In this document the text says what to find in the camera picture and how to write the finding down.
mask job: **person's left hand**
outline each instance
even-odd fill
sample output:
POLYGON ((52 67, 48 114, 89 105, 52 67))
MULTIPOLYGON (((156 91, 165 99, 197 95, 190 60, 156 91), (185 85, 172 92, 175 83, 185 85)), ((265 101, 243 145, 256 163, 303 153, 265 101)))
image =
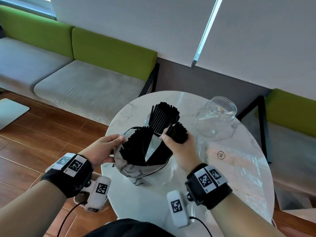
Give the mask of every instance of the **person's left hand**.
POLYGON ((124 136, 119 134, 101 137, 78 154, 87 158, 95 169, 103 163, 113 163, 114 158, 110 155, 113 154, 113 149, 118 147, 124 140, 124 136))

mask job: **hand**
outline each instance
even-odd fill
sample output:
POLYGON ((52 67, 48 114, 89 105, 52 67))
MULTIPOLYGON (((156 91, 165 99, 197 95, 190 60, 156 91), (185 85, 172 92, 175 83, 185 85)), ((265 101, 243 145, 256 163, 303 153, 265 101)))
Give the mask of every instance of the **hand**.
POLYGON ((177 164, 188 175, 190 172, 202 163, 195 147, 194 136, 188 132, 188 139, 183 144, 176 143, 171 137, 166 135, 164 130, 160 139, 173 152, 177 164))
POLYGON ((113 154, 113 149, 124 141, 124 136, 119 134, 101 137, 78 154, 87 158, 95 169, 103 163, 113 163, 114 158, 110 155, 113 154))

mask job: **green backrest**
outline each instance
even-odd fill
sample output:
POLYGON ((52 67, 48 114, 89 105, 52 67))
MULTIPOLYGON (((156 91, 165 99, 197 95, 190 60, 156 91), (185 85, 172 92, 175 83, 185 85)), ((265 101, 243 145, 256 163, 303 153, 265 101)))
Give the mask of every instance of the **green backrest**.
POLYGON ((0 23, 7 37, 73 58, 72 26, 0 6, 0 23))
POLYGON ((265 107, 268 121, 316 138, 316 101, 273 89, 265 107))
POLYGON ((138 79, 147 80, 157 52, 78 27, 72 30, 74 58, 138 79))

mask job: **round table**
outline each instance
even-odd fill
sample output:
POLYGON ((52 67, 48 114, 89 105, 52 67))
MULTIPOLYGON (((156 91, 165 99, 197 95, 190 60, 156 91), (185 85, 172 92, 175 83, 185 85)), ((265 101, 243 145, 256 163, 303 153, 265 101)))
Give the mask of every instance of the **round table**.
MULTIPOLYGON (((180 112, 180 123, 191 132, 195 139, 199 136, 195 126, 195 117, 198 110, 208 101, 207 99, 179 91, 160 91, 143 95, 127 104, 112 120, 106 135, 122 134, 134 126, 143 126, 144 120, 151 111, 151 107, 167 102, 178 108, 180 112)), ((262 187, 266 199, 267 211, 272 217, 274 209, 274 188, 268 163, 253 136, 244 125, 236 118, 230 124, 230 133, 218 138, 216 143, 228 146, 239 151, 253 154, 257 157, 257 163, 262 179, 262 187)), ((123 176, 112 164, 102 165, 102 175, 109 177, 112 181, 108 197, 119 219, 131 218, 139 221, 154 223, 175 236, 208 236, 207 231, 201 223, 191 223, 189 226, 178 229, 174 226, 168 208, 166 194, 174 189, 183 189, 185 176, 173 181, 172 184, 161 186, 135 186, 123 176)), ((205 207, 194 206, 192 213, 191 205, 188 204, 189 214, 201 218, 208 226, 212 235, 223 236, 214 221, 207 220, 209 211, 205 207)))

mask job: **black armrest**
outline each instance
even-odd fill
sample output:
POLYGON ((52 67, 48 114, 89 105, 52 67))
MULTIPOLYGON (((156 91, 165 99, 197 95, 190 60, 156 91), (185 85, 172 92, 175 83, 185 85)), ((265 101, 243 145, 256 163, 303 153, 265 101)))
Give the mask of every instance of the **black armrest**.
POLYGON ((255 99, 249 106, 246 107, 238 116, 237 119, 241 122, 241 120, 256 106, 258 106, 258 116, 259 116, 259 126, 260 126, 260 137, 261 137, 261 149, 262 152, 268 162, 270 162, 270 138, 269 138, 269 130, 268 130, 268 122, 265 111, 265 103, 264 96, 259 96, 255 99))
POLYGON ((156 91, 156 84, 157 84, 157 78, 158 78, 158 72, 159 72, 159 63, 156 63, 155 67, 153 68, 152 72, 150 73, 148 80, 146 81, 142 91, 139 94, 140 96, 146 95, 151 83, 153 83, 153 87, 151 92, 155 92, 156 91))

